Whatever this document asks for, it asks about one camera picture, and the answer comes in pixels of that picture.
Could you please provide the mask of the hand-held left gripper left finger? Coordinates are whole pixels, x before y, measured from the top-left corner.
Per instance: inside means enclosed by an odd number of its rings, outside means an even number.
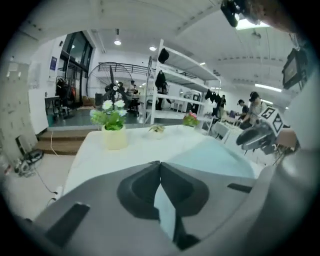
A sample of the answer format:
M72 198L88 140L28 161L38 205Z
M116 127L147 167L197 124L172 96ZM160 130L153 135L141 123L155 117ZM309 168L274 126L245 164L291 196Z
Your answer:
M159 220L159 210L154 206L156 192L160 185L160 162L150 162L149 166L126 178L118 185L117 198L120 204L136 218Z

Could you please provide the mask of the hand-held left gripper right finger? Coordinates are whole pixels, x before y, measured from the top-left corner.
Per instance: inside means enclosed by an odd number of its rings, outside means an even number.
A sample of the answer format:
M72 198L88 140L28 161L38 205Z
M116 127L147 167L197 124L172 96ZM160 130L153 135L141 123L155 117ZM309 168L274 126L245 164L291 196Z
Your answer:
M197 174L196 169L160 163L160 184L180 217L197 215L209 199L209 188Z

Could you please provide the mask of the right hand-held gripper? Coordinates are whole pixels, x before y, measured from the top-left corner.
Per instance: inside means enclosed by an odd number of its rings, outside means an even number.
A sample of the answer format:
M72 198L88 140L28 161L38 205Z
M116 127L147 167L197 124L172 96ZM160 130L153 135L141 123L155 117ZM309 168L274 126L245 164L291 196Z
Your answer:
M290 126L285 123L279 110L271 106L258 117L258 124L243 130L237 137L236 144L245 151L261 149L266 155L270 155L275 151L281 131Z

